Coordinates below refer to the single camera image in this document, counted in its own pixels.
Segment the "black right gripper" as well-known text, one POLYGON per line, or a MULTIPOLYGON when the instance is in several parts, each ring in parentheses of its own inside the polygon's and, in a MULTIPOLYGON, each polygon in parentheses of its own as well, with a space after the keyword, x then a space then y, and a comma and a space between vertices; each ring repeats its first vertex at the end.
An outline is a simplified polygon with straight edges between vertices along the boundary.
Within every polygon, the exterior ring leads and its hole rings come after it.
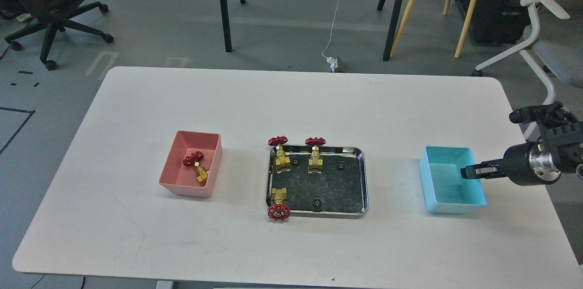
POLYGON ((543 152, 535 142, 508 148, 502 159, 483 161, 460 169, 463 179, 508 177, 522 187, 554 184, 560 179, 561 174, 552 160, 552 155, 543 152))

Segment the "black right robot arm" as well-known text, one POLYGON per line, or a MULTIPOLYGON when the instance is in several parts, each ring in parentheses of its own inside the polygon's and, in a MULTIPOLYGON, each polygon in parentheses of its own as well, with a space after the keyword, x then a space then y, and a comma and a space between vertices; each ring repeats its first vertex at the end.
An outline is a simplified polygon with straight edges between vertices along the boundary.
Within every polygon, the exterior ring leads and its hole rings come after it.
POLYGON ((541 137, 509 147, 502 159, 461 168, 461 177, 508 177, 522 187, 556 183, 562 173, 582 177, 583 123, 561 102, 520 108, 510 113, 509 119, 516 124, 537 123, 541 137))

